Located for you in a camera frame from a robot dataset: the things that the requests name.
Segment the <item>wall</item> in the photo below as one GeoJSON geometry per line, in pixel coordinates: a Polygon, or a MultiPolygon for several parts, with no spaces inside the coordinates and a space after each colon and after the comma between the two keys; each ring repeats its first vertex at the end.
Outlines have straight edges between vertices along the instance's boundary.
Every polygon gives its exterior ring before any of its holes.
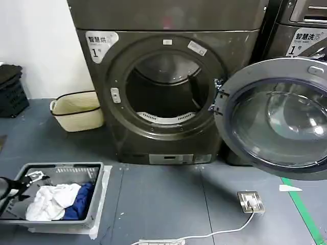
{"type": "Polygon", "coordinates": [[[0,61],[31,99],[94,89],[66,0],[0,0],[0,61]]]}

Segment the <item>floor outlet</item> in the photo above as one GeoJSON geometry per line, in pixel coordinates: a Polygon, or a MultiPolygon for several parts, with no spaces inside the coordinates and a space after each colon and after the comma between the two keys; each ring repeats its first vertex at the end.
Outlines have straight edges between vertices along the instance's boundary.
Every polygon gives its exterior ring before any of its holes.
{"type": "Polygon", "coordinates": [[[139,245],[185,245],[185,240],[181,240],[181,241],[176,241],[176,242],[168,242],[169,240],[162,240],[162,242],[160,242],[160,240],[156,239],[156,242],[148,242],[145,241],[144,243],[140,243],[139,245]]]}
{"type": "Polygon", "coordinates": [[[249,201],[255,203],[253,206],[255,213],[264,213],[265,207],[262,200],[256,191],[239,191],[237,195],[240,199],[241,206],[244,213],[252,213],[252,208],[249,206],[249,201]]]}

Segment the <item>clothing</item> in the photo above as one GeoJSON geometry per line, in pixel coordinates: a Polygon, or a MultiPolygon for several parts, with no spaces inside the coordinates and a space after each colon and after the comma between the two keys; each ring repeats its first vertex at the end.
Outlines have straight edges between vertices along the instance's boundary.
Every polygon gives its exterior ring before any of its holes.
{"type": "Polygon", "coordinates": [[[81,220],[86,217],[88,205],[91,202],[94,186],[92,183],[83,185],[77,194],[72,206],[66,208],[63,220],[81,220]]]}
{"type": "Polygon", "coordinates": [[[34,201],[28,206],[28,221],[53,221],[65,215],[65,208],[71,206],[81,186],[78,184],[61,184],[41,186],[34,201]]]}

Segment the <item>beige storage basket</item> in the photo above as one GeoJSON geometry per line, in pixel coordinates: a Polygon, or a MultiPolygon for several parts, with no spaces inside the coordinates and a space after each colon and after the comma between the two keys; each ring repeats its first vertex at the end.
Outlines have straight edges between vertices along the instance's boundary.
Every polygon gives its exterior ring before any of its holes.
{"type": "Polygon", "coordinates": [[[50,103],[50,111],[68,132],[95,129],[104,123],[95,91],[62,95],[50,103]]]}

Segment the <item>dryer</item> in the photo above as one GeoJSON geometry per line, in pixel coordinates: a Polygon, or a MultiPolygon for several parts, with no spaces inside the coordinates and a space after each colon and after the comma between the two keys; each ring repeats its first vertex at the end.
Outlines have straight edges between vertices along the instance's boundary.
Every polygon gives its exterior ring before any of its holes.
{"type": "Polygon", "coordinates": [[[327,64],[247,66],[266,1],[69,2],[120,160],[209,162],[224,140],[269,173],[327,179],[327,64]]]}
{"type": "Polygon", "coordinates": [[[248,65],[268,0],[69,0],[118,159],[206,163],[217,89],[248,65]]]}

